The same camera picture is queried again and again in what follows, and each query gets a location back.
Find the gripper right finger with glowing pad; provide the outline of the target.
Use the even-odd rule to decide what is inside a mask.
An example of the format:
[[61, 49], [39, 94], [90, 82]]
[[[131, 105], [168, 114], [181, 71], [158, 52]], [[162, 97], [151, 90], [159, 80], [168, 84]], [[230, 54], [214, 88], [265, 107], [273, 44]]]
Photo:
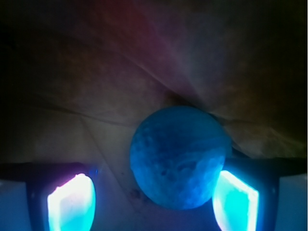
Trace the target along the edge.
[[306, 231], [307, 159], [226, 159], [212, 206], [220, 231]]

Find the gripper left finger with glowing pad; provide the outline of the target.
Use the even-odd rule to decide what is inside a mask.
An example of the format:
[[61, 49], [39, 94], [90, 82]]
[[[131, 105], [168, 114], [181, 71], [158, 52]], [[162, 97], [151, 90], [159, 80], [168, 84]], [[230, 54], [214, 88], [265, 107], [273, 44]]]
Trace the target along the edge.
[[89, 231], [95, 210], [95, 186], [81, 163], [0, 166], [2, 231]]

